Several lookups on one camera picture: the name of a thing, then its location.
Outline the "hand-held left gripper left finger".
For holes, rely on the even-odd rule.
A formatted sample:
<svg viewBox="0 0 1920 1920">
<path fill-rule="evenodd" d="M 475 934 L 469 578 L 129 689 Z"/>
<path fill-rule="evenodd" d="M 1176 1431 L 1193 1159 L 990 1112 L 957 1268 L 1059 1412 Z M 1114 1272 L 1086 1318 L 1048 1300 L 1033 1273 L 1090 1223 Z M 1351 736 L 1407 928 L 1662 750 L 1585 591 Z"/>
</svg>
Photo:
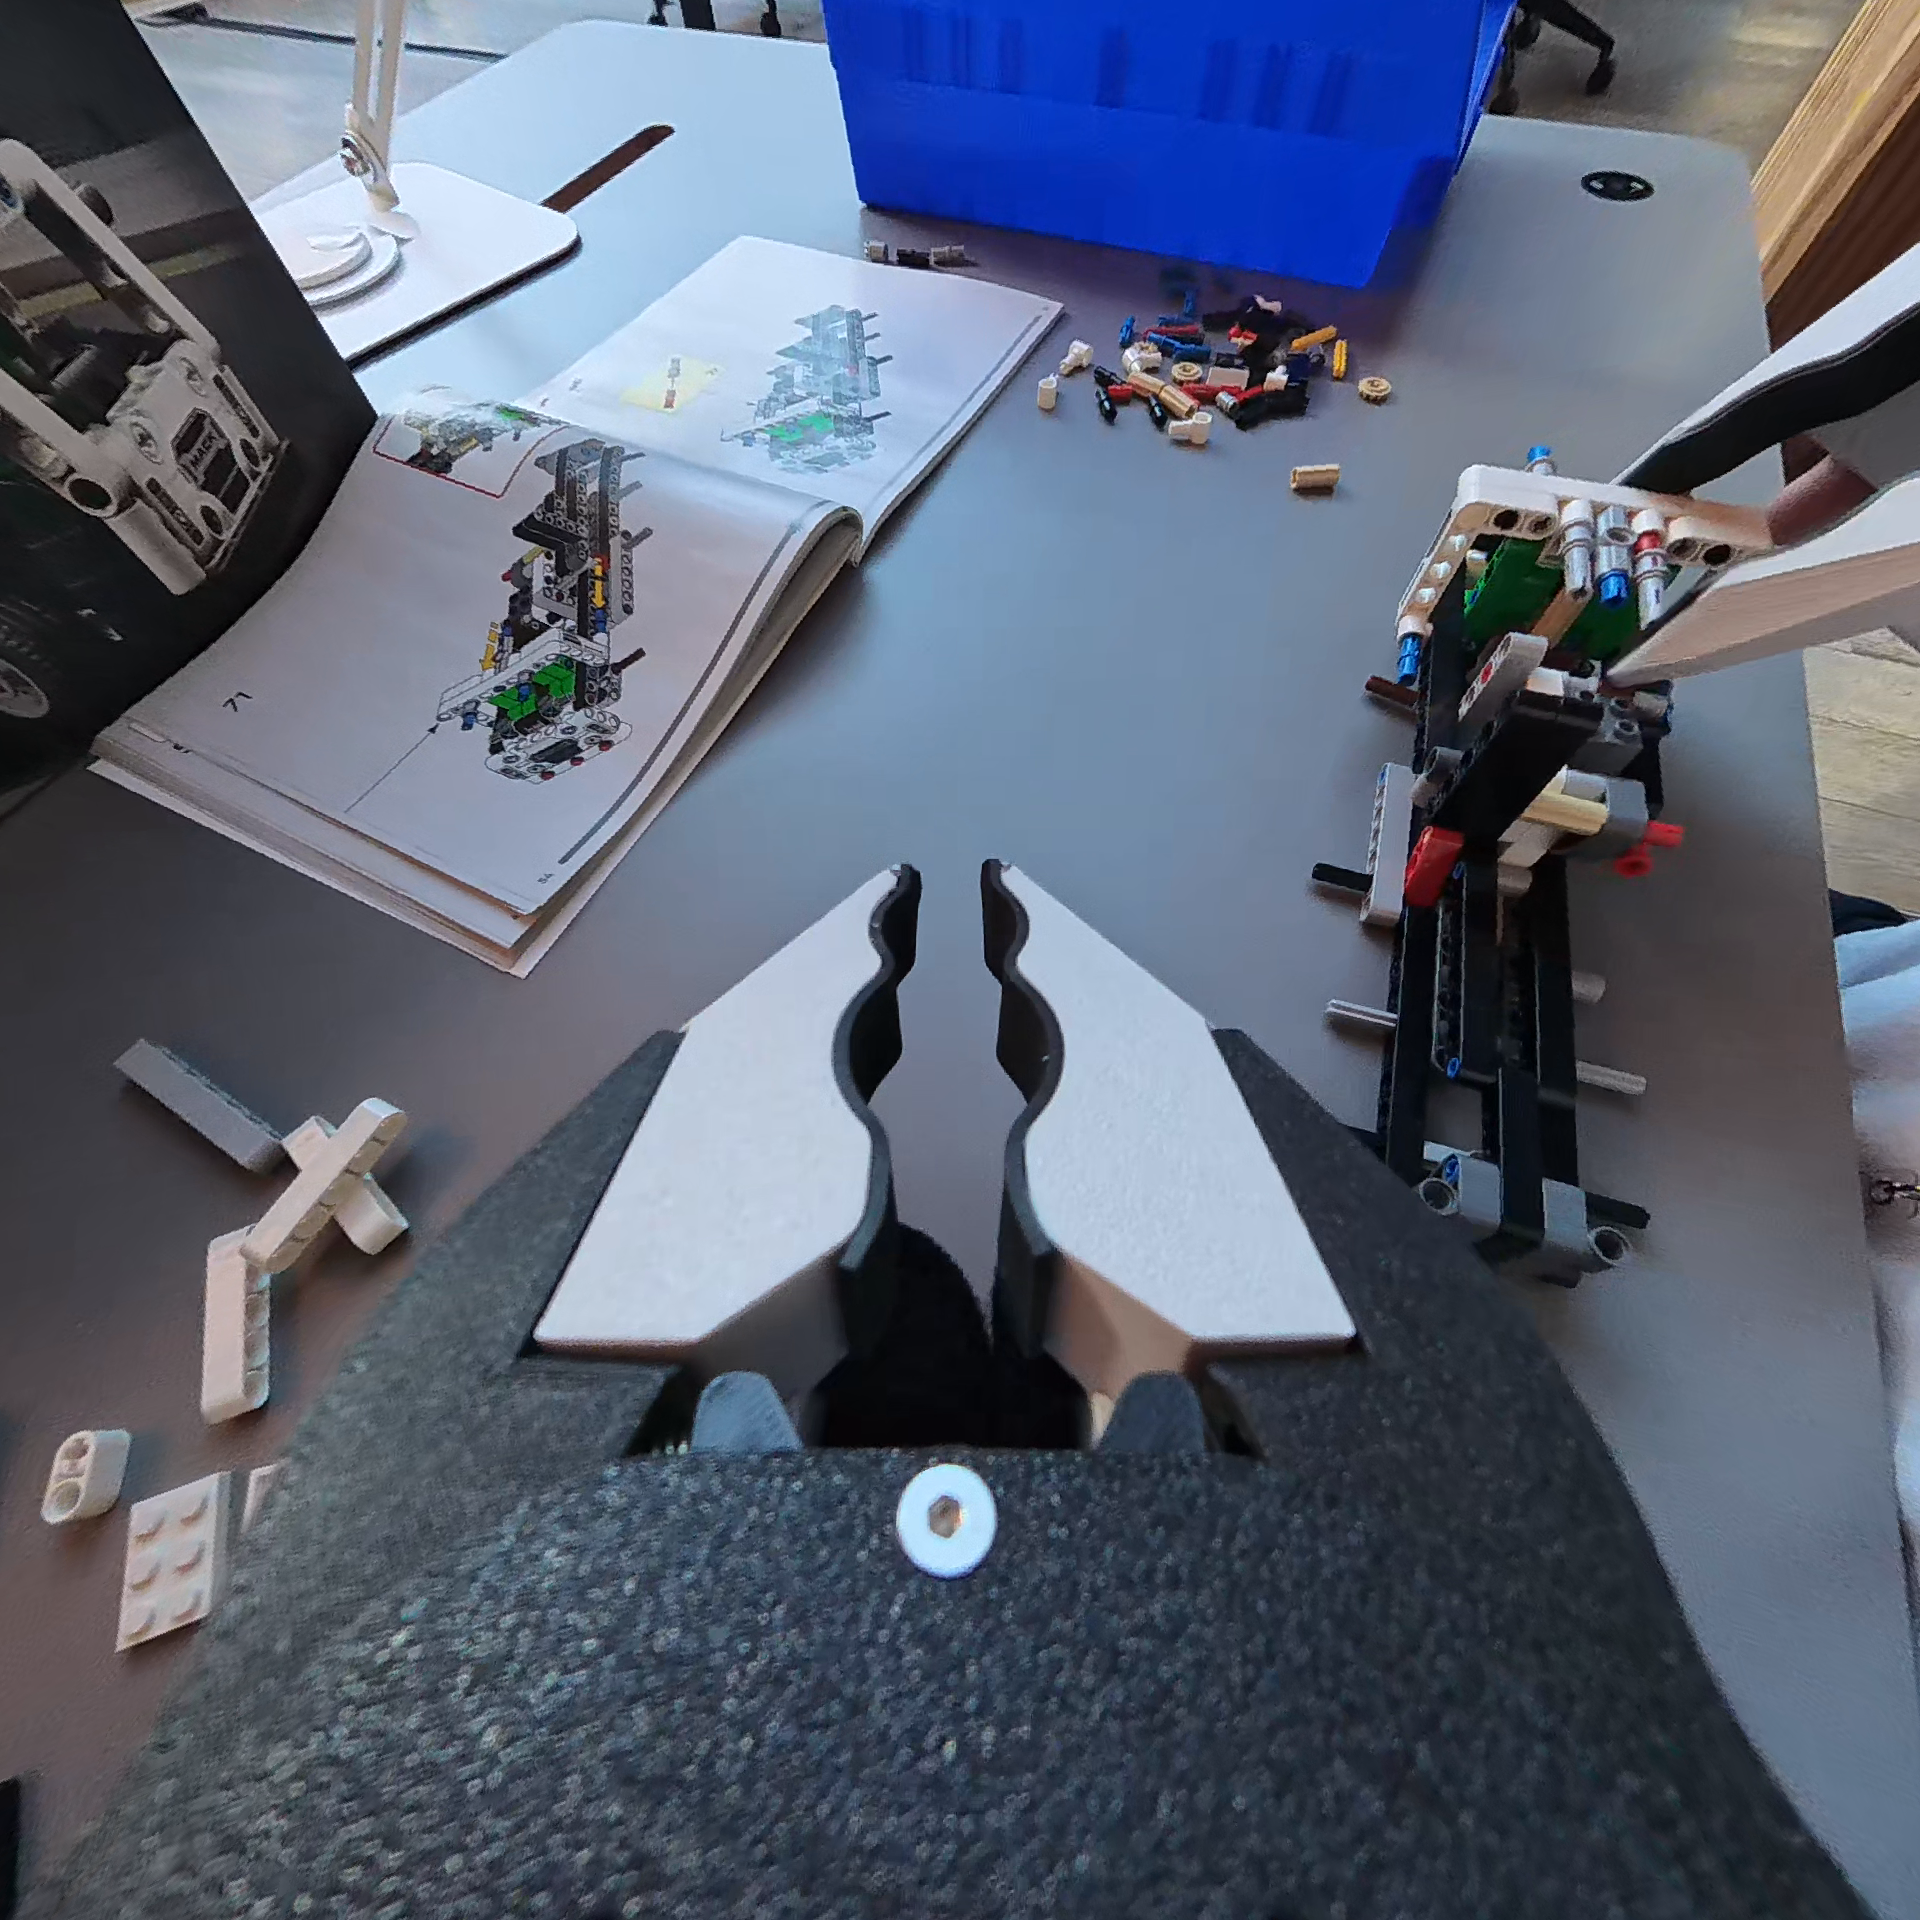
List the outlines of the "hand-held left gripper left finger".
<svg viewBox="0 0 1920 1920">
<path fill-rule="evenodd" d="M 542 1318 L 542 1354 L 837 1364 L 891 1216 L 871 1108 L 922 876 L 886 868 L 688 1019 Z"/>
</svg>

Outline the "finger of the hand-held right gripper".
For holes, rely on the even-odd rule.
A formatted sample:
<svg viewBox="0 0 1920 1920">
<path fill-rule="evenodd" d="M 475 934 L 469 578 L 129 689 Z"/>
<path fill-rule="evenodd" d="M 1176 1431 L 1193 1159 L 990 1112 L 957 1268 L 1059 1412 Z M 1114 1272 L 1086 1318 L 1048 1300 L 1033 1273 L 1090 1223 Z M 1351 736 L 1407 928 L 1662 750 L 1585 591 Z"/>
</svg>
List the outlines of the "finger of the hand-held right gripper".
<svg viewBox="0 0 1920 1920">
<path fill-rule="evenodd" d="M 1871 414 L 1919 379 L 1919 250 L 1841 299 L 1675 426 L 1619 486 L 1694 495 L 1795 438 Z"/>
<path fill-rule="evenodd" d="M 1862 634 L 1919 640 L 1919 479 L 1833 529 L 1729 568 L 1610 666 L 1622 689 L 1680 681 Z"/>
</svg>

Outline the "black and white lego truck model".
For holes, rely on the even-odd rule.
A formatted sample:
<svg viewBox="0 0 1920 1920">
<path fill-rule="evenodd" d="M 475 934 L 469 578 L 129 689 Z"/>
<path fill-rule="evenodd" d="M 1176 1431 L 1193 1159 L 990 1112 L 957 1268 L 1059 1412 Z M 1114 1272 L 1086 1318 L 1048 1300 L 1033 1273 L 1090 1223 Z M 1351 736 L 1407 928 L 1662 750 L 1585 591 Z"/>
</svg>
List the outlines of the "black and white lego truck model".
<svg viewBox="0 0 1920 1920">
<path fill-rule="evenodd" d="M 1402 596 L 1395 675 L 1368 681 L 1410 721 L 1408 759 L 1378 775 L 1363 866 L 1313 883 L 1357 897 L 1395 952 L 1387 1007 L 1335 999 L 1329 1019 L 1384 1044 L 1366 1143 L 1510 1275 L 1574 1288 L 1649 1225 L 1581 1171 L 1581 1094 L 1645 1084 L 1577 1058 L 1577 1003 L 1603 983 L 1574 963 L 1568 866 L 1639 876 L 1682 842 L 1664 822 L 1671 699 L 1606 675 L 1675 575 L 1766 544 L 1743 512 L 1577 483 L 1549 448 L 1478 464 Z"/>
</svg>

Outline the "white cross lego piece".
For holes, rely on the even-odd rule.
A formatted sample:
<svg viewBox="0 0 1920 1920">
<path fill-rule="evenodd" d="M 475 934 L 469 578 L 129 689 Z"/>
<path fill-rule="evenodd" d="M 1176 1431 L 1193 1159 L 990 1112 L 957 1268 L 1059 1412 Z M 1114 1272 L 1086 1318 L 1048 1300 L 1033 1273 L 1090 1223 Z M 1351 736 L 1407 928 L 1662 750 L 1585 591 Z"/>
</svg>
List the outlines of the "white cross lego piece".
<svg viewBox="0 0 1920 1920">
<path fill-rule="evenodd" d="M 342 1128 L 310 1119 L 283 1139 L 296 1179 L 240 1239 L 242 1259 L 258 1273 L 282 1273 L 331 1223 L 366 1255 L 378 1255 L 410 1231 L 410 1222 L 378 1187 L 375 1163 L 400 1139 L 402 1108 L 386 1099 L 359 1102 Z"/>
</svg>

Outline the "long white lego beam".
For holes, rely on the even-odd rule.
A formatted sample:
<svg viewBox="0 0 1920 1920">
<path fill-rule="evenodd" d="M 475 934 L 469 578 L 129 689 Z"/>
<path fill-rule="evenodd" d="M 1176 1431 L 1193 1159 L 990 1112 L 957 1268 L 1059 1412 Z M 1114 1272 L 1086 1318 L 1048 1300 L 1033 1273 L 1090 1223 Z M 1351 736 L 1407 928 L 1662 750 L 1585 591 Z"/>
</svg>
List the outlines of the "long white lego beam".
<svg viewBox="0 0 1920 1920">
<path fill-rule="evenodd" d="M 273 1278 L 246 1255 L 250 1227 L 209 1244 L 205 1288 L 205 1424 L 246 1417 L 273 1390 Z"/>
</svg>

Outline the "grey lego beam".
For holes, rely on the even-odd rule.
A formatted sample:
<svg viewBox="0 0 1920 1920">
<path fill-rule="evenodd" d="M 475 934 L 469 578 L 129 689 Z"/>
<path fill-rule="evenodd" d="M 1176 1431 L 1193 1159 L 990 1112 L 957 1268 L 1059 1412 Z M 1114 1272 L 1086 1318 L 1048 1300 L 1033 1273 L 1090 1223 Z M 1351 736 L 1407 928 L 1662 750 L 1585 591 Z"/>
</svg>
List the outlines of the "grey lego beam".
<svg viewBox="0 0 1920 1920">
<path fill-rule="evenodd" d="M 112 1065 L 134 1088 L 181 1119 L 240 1168 L 273 1174 L 290 1159 L 282 1134 L 269 1120 L 177 1052 L 135 1041 Z"/>
</svg>

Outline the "white studded lego plate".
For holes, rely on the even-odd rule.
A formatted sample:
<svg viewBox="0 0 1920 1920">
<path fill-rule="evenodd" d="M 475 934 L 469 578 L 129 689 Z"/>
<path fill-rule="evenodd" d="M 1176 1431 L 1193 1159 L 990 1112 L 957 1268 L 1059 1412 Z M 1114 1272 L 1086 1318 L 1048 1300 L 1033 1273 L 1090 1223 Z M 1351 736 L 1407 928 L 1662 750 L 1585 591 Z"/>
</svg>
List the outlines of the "white studded lego plate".
<svg viewBox="0 0 1920 1920">
<path fill-rule="evenodd" d="M 213 1473 L 134 1507 L 117 1650 L 151 1644 L 213 1612 L 227 1579 L 232 1489 L 230 1473 Z"/>
</svg>

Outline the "open lego instruction booklet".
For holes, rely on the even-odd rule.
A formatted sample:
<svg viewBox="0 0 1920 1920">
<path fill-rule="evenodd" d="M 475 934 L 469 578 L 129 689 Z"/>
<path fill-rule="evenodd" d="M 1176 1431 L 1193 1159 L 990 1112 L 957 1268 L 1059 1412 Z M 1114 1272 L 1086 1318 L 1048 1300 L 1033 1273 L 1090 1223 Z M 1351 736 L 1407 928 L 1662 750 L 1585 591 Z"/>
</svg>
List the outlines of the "open lego instruction booklet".
<svg viewBox="0 0 1920 1920">
<path fill-rule="evenodd" d="M 531 398 L 397 402 L 91 770 L 525 976 L 1061 313 L 743 236 Z"/>
</svg>

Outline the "white two-hole lego beam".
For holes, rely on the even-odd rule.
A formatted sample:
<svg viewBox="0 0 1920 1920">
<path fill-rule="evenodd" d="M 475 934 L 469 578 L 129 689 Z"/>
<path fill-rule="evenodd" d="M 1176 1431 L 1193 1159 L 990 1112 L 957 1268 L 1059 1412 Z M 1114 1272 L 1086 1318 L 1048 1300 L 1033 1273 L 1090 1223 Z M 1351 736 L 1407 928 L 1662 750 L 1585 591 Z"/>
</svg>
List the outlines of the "white two-hole lego beam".
<svg viewBox="0 0 1920 1920">
<path fill-rule="evenodd" d="M 94 1521 L 122 1497 L 131 1455 L 127 1430 L 81 1430 L 63 1441 L 41 1495 L 40 1519 L 48 1527 Z"/>
</svg>

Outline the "black lego set box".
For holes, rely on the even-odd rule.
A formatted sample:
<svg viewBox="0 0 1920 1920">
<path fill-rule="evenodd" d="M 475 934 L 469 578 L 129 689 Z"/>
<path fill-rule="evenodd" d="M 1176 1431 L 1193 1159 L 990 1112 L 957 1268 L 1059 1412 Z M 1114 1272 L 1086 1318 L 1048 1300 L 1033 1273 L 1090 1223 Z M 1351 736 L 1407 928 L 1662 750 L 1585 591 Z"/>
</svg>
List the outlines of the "black lego set box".
<svg viewBox="0 0 1920 1920">
<path fill-rule="evenodd" d="M 122 6 L 2 6 L 2 787 L 303 553 L 373 410 Z"/>
</svg>

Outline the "wooden panel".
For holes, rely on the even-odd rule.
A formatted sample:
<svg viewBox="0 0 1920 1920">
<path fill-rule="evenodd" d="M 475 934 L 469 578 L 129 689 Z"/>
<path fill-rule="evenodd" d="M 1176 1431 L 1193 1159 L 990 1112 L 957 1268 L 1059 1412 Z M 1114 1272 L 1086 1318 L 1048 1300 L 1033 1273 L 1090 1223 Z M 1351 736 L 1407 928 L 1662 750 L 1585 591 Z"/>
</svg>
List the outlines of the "wooden panel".
<svg viewBox="0 0 1920 1920">
<path fill-rule="evenodd" d="M 1775 345 L 1917 246 L 1917 3 L 1864 3 L 1755 171 L 1753 201 Z"/>
</svg>

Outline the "black office chair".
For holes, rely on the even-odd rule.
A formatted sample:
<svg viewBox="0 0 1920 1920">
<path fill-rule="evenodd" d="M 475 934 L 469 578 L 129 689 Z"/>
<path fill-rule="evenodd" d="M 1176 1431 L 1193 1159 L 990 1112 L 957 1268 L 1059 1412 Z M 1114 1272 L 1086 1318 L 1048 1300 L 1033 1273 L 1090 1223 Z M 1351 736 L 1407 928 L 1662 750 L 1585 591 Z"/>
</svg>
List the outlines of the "black office chair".
<svg viewBox="0 0 1920 1920">
<path fill-rule="evenodd" d="M 1520 58 L 1531 51 L 1543 30 L 1562 32 L 1593 54 L 1592 74 L 1585 82 L 1589 96 L 1595 98 L 1611 90 L 1616 81 L 1614 34 L 1574 3 L 1515 3 L 1504 30 L 1498 111 L 1513 112 L 1518 108 Z"/>
</svg>

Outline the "person's pale clothing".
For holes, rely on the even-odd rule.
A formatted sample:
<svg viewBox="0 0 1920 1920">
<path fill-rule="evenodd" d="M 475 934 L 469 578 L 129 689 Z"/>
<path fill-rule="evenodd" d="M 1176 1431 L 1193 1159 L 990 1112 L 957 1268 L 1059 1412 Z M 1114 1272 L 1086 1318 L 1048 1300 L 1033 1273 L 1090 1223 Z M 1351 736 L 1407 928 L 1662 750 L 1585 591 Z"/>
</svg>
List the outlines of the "person's pale clothing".
<svg viewBox="0 0 1920 1920">
<path fill-rule="evenodd" d="M 1909 1602 L 1919 1602 L 1919 919 L 1832 894 L 1864 1231 Z"/>
</svg>

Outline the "blue plastic bin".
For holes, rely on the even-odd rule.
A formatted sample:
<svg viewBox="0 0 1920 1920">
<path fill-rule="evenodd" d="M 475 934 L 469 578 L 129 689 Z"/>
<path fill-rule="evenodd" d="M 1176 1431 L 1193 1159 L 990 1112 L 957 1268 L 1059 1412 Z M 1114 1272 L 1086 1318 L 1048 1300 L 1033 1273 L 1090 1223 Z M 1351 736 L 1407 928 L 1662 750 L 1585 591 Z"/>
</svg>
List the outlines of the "blue plastic bin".
<svg viewBox="0 0 1920 1920">
<path fill-rule="evenodd" d="M 826 3 L 875 208 L 1363 289 L 1427 228 L 1495 3 Z"/>
</svg>

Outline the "white lamp base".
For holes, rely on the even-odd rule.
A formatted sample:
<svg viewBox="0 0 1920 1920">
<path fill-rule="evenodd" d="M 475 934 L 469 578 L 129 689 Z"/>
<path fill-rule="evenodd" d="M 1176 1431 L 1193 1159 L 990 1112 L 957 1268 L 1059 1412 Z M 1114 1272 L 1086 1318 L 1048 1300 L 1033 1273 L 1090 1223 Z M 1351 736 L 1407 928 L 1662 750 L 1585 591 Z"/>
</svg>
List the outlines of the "white lamp base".
<svg viewBox="0 0 1920 1920">
<path fill-rule="evenodd" d="M 402 3 L 361 3 L 343 179 L 253 210 L 351 363 L 561 262 L 570 215 L 423 160 L 394 163 Z"/>
</svg>

